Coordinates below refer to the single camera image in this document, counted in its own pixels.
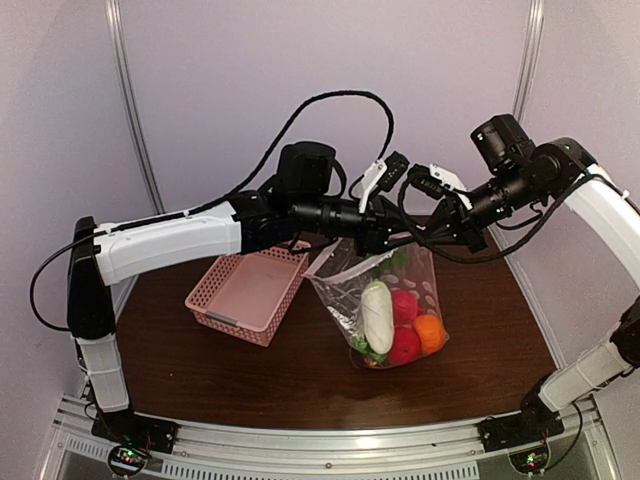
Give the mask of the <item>white toy vegetable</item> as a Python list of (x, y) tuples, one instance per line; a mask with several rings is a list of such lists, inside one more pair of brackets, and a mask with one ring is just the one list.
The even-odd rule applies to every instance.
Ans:
[(354, 332), (348, 340), (368, 368), (382, 369), (389, 364), (388, 353), (394, 339), (392, 290), (407, 266), (407, 255), (400, 249), (367, 265), (357, 277)]

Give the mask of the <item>clear zip top bag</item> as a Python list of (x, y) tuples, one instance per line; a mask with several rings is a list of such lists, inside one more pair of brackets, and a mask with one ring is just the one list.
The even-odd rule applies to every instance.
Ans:
[(432, 253), (415, 244), (360, 257), (341, 239), (305, 272), (354, 361), (375, 370), (411, 364), (449, 340)]

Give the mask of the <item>red toy fruit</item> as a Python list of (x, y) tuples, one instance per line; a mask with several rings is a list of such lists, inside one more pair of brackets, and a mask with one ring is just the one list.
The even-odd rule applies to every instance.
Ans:
[(421, 343), (417, 333), (409, 327), (398, 326), (388, 360), (392, 366), (402, 366), (415, 361), (421, 354)]
[(409, 292), (395, 290), (392, 292), (393, 321), (397, 326), (410, 325), (418, 316), (418, 301)]

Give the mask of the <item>orange toy fruit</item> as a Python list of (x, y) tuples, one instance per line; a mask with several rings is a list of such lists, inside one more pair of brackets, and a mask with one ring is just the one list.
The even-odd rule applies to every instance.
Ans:
[(424, 314), (415, 318), (413, 328), (421, 342), (423, 355), (431, 355), (441, 350), (446, 343), (447, 333), (441, 319)]

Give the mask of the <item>red toy fruit front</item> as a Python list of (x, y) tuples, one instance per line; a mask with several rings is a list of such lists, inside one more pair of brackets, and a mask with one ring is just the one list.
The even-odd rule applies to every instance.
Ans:
[(421, 354), (421, 343), (417, 333), (409, 327), (398, 326), (388, 360), (392, 366), (402, 366), (415, 361)]

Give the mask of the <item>pink plastic basket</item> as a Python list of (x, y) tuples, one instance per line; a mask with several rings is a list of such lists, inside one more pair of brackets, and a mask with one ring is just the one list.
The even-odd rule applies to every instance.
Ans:
[(272, 247), (217, 258), (185, 300), (196, 321), (261, 347), (270, 345), (303, 280), (309, 255)]

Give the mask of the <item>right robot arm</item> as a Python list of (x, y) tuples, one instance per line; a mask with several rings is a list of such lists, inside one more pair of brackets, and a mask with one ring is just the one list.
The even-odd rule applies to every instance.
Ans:
[(435, 269), (450, 340), (426, 364), (432, 422), (514, 411), (540, 378), (602, 343), (639, 294), (569, 204), (513, 255)]

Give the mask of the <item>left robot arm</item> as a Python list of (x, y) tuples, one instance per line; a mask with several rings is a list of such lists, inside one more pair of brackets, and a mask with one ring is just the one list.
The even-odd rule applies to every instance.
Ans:
[(328, 193), (340, 170), (335, 150), (300, 141), (285, 146), (278, 167), (256, 190), (172, 214), (119, 224), (77, 221), (68, 271), (67, 326), (87, 369), (98, 417), (123, 444), (144, 433), (134, 413), (116, 341), (111, 286), (164, 267), (205, 257), (250, 254), (294, 240), (303, 232), (354, 240), (358, 253), (392, 248), (400, 231), (394, 206), (379, 199), (407, 171), (394, 152), (363, 174), (358, 200)]

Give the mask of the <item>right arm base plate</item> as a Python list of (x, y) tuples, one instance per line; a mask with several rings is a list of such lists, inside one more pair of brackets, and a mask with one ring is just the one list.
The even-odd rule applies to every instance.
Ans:
[(564, 425), (559, 418), (542, 423), (526, 420), (519, 412), (502, 417), (488, 417), (477, 424), (477, 430), (484, 451), (494, 452), (541, 442), (549, 436), (563, 433)]

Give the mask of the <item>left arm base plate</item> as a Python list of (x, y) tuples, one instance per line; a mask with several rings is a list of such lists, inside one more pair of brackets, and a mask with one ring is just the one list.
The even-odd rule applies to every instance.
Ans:
[(94, 422), (91, 433), (143, 452), (173, 452), (178, 424), (138, 415), (131, 411), (101, 414)]

